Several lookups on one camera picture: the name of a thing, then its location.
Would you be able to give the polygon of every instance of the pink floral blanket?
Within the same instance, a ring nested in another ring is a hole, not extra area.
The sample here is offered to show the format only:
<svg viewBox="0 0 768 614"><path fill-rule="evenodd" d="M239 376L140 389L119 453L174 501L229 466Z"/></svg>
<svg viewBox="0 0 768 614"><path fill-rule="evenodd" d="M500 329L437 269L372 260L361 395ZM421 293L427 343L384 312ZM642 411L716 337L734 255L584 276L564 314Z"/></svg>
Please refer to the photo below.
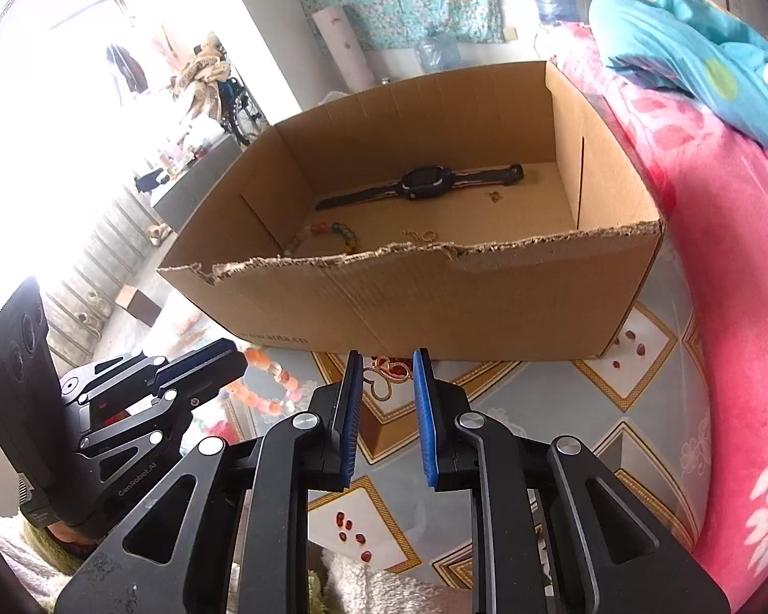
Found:
<svg viewBox="0 0 768 614"><path fill-rule="evenodd" d="M552 37L557 65L639 160L682 258L712 411L694 557L736 611L768 575L768 152L699 102L606 69L589 28Z"/></svg>

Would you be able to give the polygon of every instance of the watch strap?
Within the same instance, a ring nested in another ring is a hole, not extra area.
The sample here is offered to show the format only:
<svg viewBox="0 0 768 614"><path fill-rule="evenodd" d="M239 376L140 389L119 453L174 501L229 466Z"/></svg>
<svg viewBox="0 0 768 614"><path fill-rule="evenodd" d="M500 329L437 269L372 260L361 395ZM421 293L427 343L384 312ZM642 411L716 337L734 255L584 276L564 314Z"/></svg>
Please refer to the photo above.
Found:
<svg viewBox="0 0 768 614"><path fill-rule="evenodd" d="M523 167L514 163L506 168L494 168L488 171L472 171L455 173L453 175L453 188L468 185L513 185L523 179Z"/></svg>
<svg viewBox="0 0 768 614"><path fill-rule="evenodd" d="M398 195L398 184L388 186L373 186L370 189L362 189L352 194L343 194L341 196L331 196L320 200L316 204L317 210L327 210L338 208L342 205L353 205L355 203L366 203L370 200L378 200Z"/></svg>

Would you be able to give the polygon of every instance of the metal screw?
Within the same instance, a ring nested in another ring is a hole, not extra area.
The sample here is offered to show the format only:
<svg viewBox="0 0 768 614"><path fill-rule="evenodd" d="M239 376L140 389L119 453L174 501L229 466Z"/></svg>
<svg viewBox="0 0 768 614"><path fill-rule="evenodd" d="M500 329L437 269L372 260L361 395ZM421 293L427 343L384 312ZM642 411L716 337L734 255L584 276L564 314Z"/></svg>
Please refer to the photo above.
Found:
<svg viewBox="0 0 768 614"><path fill-rule="evenodd" d="M581 442L574 436L562 436L558 438L555 447L558 449L559 453L578 454L581 450Z"/></svg>
<svg viewBox="0 0 768 614"><path fill-rule="evenodd" d="M463 414L458 422L462 427L466 427L467 429L480 429L484 426L484 416L480 413L470 411Z"/></svg>
<svg viewBox="0 0 768 614"><path fill-rule="evenodd" d="M293 418L293 426L296 429L313 429L318 424L318 416L314 413L299 413Z"/></svg>
<svg viewBox="0 0 768 614"><path fill-rule="evenodd" d="M225 442L218 436L208 436L199 442L199 452L205 455L219 453L225 447Z"/></svg>

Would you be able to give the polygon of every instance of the small cardboard box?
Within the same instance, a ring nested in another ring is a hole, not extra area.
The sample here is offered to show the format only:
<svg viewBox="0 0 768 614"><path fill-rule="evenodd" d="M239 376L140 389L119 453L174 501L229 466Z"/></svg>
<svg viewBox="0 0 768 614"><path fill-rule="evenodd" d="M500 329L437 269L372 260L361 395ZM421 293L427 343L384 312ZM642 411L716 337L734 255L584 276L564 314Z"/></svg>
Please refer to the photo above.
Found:
<svg viewBox="0 0 768 614"><path fill-rule="evenodd" d="M513 186L315 211L414 167L522 163ZM305 240L341 222L358 236ZM435 231L412 244L405 231ZM553 65L498 64L382 85L265 131L197 208L160 273L256 344L449 360L602 354L664 233L627 155Z"/></svg>

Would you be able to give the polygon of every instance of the multicolored beaded bracelet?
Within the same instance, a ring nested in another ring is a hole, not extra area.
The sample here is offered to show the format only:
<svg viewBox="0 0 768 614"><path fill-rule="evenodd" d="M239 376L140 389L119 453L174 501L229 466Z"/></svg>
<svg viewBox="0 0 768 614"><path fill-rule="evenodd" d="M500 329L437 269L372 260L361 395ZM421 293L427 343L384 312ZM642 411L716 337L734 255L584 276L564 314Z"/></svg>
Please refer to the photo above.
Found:
<svg viewBox="0 0 768 614"><path fill-rule="evenodd" d="M358 241L355 238L355 233L350 231L349 227L338 222L333 222L332 224L321 222L312 226L305 226L295 234L293 242L284 250L284 255L290 258L296 248L311 235L328 235L329 233L336 233L336 235L341 235L344 238L345 254L355 254L355 251L358 250Z"/></svg>
<svg viewBox="0 0 768 614"><path fill-rule="evenodd" d="M284 387L286 399L284 401L267 400L248 388L242 382L242 379L228 383L224 386L224 389L240 400L242 404L245 404L245 406L255 408L260 413L266 413L269 416L279 416L283 412L294 412L295 407L293 404L301 401L305 393L299 387L299 381L287 369L284 369L275 360L271 360L267 354L264 354L258 348L245 348L244 353L248 366L254 366L256 369L266 371L276 380L276 383Z"/></svg>

